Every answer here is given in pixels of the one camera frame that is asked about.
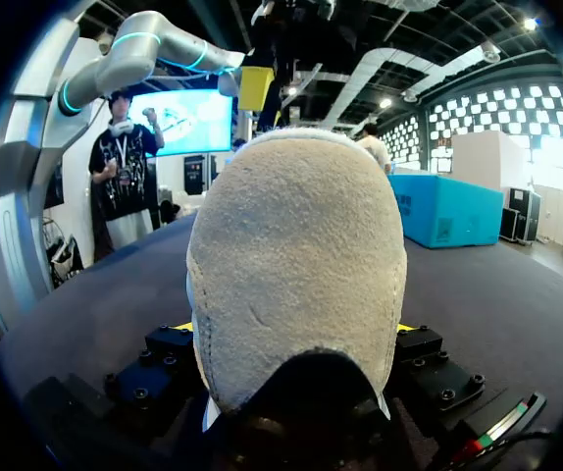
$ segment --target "white robotic arm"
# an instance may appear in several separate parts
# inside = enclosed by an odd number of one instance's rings
[[[216,47],[158,12],[137,13],[123,22],[107,56],[66,80],[59,93],[60,110],[75,115],[103,94],[144,81],[158,59],[194,72],[222,74],[238,68],[244,54]]]

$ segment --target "man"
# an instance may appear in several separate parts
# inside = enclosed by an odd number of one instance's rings
[[[390,156],[386,150],[386,144],[377,138],[378,127],[372,123],[369,123],[362,130],[362,138],[358,143],[367,149],[373,158],[376,159],[382,170],[387,174],[390,173]]]
[[[155,111],[147,109],[144,112],[153,134],[128,118],[130,104],[131,95],[127,92],[112,93],[109,98],[112,120],[108,129],[96,139],[89,162],[98,218],[102,219],[94,225],[95,244],[105,245],[104,239],[98,240],[101,223],[104,223],[112,242],[107,243],[110,249],[121,248],[152,232],[144,197],[144,182],[148,175],[146,154],[155,156],[164,147],[164,136]]]

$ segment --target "black t-shirt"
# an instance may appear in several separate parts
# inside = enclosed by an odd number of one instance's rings
[[[125,147],[127,151],[123,162],[121,149],[125,150]],[[144,197],[146,154],[155,156],[157,151],[155,136],[142,125],[135,125],[131,133],[119,137],[113,137],[109,130],[98,136],[89,159],[90,174],[102,172],[112,159],[118,164],[116,176],[96,188],[106,221],[147,209]]]

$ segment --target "black cabinet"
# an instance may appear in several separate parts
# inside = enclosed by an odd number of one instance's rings
[[[205,156],[196,155],[183,159],[183,189],[187,194],[202,194],[207,188]]]
[[[533,191],[510,188],[508,209],[504,209],[501,237],[521,243],[537,240],[540,196]]]

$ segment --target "display screen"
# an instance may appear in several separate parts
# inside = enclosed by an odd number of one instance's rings
[[[231,98],[218,90],[177,90],[137,95],[129,117],[151,126],[143,115],[153,108],[166,145],[157,155],[222,152],[231,149]]]

